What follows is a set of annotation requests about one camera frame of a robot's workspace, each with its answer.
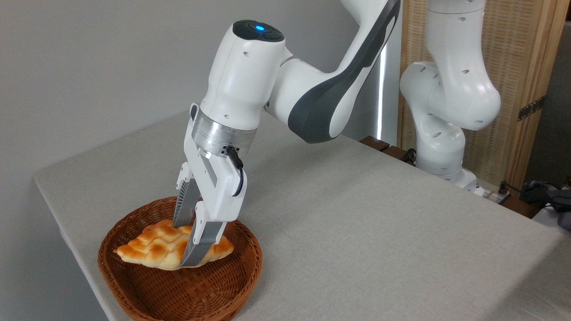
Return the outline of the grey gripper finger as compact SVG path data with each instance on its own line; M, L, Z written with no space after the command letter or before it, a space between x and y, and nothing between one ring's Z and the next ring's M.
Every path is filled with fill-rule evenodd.
M198 185L188 162L181 165L176 188L179 195L174 211L173 226L178 228L191 224L194 206L200 197Z
M213 221L203 201L196 203L193 218L191 236L180 262L180 266L183 268L197 267L212 245L220 242L227 225L227 222Z

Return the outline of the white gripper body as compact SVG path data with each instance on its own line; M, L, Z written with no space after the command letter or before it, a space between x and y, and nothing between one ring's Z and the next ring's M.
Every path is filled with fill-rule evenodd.
M247 154L247 131L228 127L192 104L184 137L184 155L213 221L231 222L240 213L247 175L228 156Z

